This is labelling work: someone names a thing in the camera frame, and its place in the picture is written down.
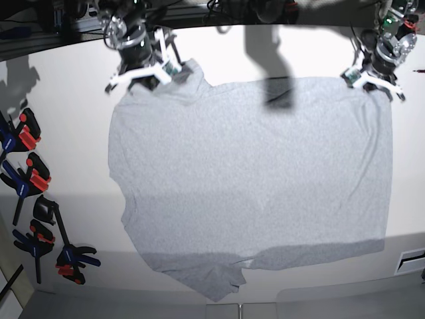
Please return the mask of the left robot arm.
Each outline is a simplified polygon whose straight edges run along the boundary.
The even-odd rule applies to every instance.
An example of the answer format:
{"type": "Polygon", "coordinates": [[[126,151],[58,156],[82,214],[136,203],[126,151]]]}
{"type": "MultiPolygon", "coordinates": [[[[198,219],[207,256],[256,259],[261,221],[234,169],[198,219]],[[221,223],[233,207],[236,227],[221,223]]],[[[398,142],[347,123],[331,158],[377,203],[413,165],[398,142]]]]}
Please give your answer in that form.
{"type": "Polygon", "coordinates": [[[419,10],[419,1],[392,1],[379,26],[362,32],[365,89],[382,88],[404,98],[394,72],[416,46],[419,10]]]}

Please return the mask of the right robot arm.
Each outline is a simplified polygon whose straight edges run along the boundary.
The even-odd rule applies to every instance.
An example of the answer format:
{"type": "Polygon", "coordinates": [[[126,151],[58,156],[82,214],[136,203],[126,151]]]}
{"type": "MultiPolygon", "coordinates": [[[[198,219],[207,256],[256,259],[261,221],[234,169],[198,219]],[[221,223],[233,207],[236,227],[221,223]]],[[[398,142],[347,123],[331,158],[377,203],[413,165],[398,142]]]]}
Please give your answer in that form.
{"type": "Polygon", "coordinates": [[[141,81],[149,89],[171,82],[165,70],[169,62],[165,36],[162,28],[155,27],[166,13],[165,6],[149,12],[145,1],[98,3],[104,44],[121,58],[117,72],[105,88],[106,93],[127,81],[141,81]]]}

